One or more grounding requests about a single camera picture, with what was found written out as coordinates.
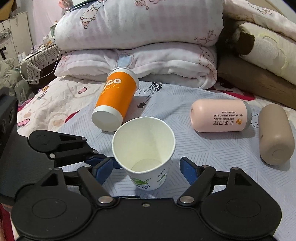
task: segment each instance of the cup bottom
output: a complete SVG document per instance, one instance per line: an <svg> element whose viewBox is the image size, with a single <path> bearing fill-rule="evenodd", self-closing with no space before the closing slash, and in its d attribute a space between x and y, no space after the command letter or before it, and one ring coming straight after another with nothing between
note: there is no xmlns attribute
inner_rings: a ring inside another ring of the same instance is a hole
<svg viewBox="0 0 296 241"><path fill-rule="evenodd" d="M138 161L133 167L132 167L132 171L134 172L144 172L144 171L149 171L157 166L159 166L161 164L161 162L159 160L156 159L142 159L140 161Z"/></svg>

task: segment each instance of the thermos bottle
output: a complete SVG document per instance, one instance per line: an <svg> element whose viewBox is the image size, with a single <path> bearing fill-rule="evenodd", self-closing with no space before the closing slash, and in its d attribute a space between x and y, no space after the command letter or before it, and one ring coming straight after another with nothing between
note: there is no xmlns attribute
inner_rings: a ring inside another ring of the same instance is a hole
<svg viewBox="0 0 296 241"><path fill-rule="evenodd" d="M190 117L198 132L242 131L249 127L252 111L242 100L199 99L192 104Z"/></svg>
<svg viewBox="0 0 296 241"><path fill-rule="evenodd" d="M263 161L281 165L294 153L295 141L285 110L277 104L265 106L258 117L259 146Z"/></svg>

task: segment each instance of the folded blanket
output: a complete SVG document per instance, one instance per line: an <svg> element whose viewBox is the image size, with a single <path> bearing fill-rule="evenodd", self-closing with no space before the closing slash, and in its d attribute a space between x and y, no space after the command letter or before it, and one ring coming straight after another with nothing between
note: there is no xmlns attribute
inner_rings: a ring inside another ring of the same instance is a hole
<svg viewBox="0 0 296 241"><path fill-rule="evenodd" d="M253 23L236 25L232 40L240 57L296 85L296 42Z"/></svg>
<svg viewBox="0 0 296 241"><path fill-rule="evenodd" d="M157 42L216 43L223 0L99 0L58 22L56 44L65 50L133 49Z"/></svg>
<svg viewBox="0 0 296 241"><path fill-rule="evenodd" d="M296 23L273 10L253 5L246 0L224 0L223 14L235 20L255 23L296 41Z"/></svg>
<svg viewBox="0 0 296 241"><path fill-rule="evenodd" d="M233 55L219 60L218 76L237 88L296 110L296 86L268 70Z"/></svg>
<svg viewBox="0 0 296 241"><path fill-rule="evenodd" d="M153 74L158 82L208 89L217 80L216 59L213 47L180 42L132 50L76 50L63 56L55 75L98 81L116 67L128 67L138 78Z"/></svg>

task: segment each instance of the bottle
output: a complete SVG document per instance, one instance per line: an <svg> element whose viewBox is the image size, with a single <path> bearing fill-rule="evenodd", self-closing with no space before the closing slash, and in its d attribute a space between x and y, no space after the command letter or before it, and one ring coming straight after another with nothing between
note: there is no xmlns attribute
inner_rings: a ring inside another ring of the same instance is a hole
<svg viewBox="0 0 296 241"><path fill-rule="evenodd" d="M242 100L199 99L192 104L190 117L198 132L242 131L249 127L252 111Z"/></svg>
<svg viewBox="0 0 296 241"><path fill-rule="evenodd" d="M91 116L92 122L103 131L116 131L138 87L139 79L130 69L112 70Z"/></svg>
<svg viewBox="0 0 296 241"><path fill-rule="evenodd" d="M294 153L295 141L285 110L277 104L265 106L259 113L259 148L263 161L282 165Z"/></svg>

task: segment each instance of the storage box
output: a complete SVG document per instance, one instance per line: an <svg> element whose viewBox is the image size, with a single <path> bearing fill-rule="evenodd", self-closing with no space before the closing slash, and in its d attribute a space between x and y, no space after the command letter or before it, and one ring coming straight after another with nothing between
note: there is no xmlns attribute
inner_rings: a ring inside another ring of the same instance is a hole
<svg viewBox="0 0 296 241"><path fill-rule="evenodd" d="M10 0L0 9L0 21L6 20L9 18L9 14L12 10L13 3L15 0Z"/></svg>

